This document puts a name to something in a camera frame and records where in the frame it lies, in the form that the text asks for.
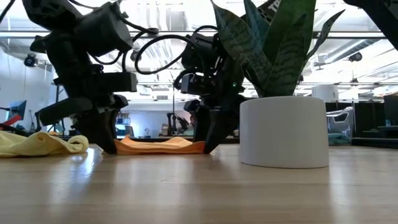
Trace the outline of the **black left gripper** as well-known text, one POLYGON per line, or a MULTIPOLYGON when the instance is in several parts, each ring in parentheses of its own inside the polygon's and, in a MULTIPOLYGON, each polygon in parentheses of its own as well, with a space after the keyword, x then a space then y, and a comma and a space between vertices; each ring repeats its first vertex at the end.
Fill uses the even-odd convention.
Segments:
POLYGON ((119 92, 103 93, 93 88, 94 77, 105 72, 102 64, 90 60, 88 44, 71 34, 49 34, 36 36, 30 49, 47 54, 58 75, 53 82, 67 94, 64 100, 38 112, 40 122, 50 125, 66 117, 74 118, 73 128, 89 143, 116 154, 116 120, 128 102, 119 92))

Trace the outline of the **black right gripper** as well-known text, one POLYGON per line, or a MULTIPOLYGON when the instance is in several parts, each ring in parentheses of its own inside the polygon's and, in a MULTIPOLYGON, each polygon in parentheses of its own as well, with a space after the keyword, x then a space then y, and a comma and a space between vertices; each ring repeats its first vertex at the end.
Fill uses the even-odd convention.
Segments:
POLYGON ((209 154, 238 128, 243 73, 240 64, 231 58, 222 59, 207 73, 190 68, 184 75, 189 73, 205 77, 215 88, 213 93, 197 95, 199 99, 184 105, 185 111, 196 111, 194 141, 205 141, 204 153, 209 154))

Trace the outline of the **orange microfiber towel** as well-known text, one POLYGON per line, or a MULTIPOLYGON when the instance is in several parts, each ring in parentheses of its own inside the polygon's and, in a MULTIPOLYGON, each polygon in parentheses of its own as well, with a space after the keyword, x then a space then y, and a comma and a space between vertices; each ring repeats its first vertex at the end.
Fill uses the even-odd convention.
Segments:
POLYGON ((203 154, 205 142, 191 142, 181 137, 173 137, 163 142, 139 142, 125 136, 114 140, 118 155, 135 154, 203 154))

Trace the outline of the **yellow microfiber towel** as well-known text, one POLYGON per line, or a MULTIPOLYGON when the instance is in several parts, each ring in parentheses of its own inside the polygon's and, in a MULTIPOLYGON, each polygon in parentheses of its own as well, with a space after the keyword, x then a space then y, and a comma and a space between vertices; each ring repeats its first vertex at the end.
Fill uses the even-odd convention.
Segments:
POLYGON ((0 131, 0 158, 82 154, 88 148, 88 139, 81 135, 65 141, 45 132, 24 137, 0 131))

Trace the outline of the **snake plant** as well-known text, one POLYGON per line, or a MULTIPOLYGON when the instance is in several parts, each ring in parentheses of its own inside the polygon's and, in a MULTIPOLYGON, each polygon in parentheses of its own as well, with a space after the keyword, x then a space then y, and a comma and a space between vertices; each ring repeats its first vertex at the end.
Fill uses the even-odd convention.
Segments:
POLYGON ((245 15, 214 5, 221 43, 257 91, 240 106, 239 160, 248 165, 311 169, 329 165, 325 102, 297 96, 310 58, 326 41, 339 14, 327 19, 318 38, 317 0, 243 0, 245 15))

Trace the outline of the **blue microfiber towel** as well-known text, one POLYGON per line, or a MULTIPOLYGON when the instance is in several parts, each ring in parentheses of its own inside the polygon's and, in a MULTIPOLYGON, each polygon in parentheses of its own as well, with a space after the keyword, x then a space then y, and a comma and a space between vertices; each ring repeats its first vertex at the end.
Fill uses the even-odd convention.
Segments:
POLYGON ((328 144, 330 146, 349 145, 351 138, 342 133, 329 133, 328 144))

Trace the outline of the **tilted computer monitor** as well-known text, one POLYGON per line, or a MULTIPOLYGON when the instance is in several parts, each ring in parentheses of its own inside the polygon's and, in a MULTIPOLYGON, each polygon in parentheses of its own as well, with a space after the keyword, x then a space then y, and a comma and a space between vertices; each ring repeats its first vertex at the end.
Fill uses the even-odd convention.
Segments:
POLYGON ((25 115, 25 108, 26 108, 27 101, 15 101, 9 105, 10 111, 8 114, 8 118, 13 118, 15 116, 20 116, 20 120, 24 119, 25 115))

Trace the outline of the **clear plastic bin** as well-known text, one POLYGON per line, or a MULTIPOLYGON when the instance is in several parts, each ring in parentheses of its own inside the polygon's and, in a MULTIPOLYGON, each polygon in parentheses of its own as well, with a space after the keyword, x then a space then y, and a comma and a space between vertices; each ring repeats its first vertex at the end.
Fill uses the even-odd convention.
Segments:
POLYGON ((342 133, 353 138, 354 109, 349 106, 343 110, 326 113, 327 128, 329 133, 342 133))

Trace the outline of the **black screen panel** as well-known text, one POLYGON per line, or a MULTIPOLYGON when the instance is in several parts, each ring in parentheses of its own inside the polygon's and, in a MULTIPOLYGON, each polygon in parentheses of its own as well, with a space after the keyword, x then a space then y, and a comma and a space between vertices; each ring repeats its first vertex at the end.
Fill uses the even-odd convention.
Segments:
POLYGON ((398 95, 384 96, 384 110, 391 126, 398 126, 398 95))

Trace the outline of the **black aluminium table frame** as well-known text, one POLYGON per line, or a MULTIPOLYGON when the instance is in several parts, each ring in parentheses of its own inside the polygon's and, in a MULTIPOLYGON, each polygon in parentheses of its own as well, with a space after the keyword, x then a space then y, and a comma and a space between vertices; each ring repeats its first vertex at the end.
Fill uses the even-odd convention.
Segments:
MULTIPOLYGON (((6 126, 0 124, 1 131, 9 131, 20 136, 30 136, 29 133, 24 130, 13 128, 12 126, 6 126)), ((133 138, 133 141, 137 142, 164 142, 169 140, 170 137, 165 138, 133 138)), ((352 146, 363 146, 363 147, 376 147, 376 148, 389 148, 398 149, 398 139, 384 139, 384 138, 353 138, 351 142, 352 146)))

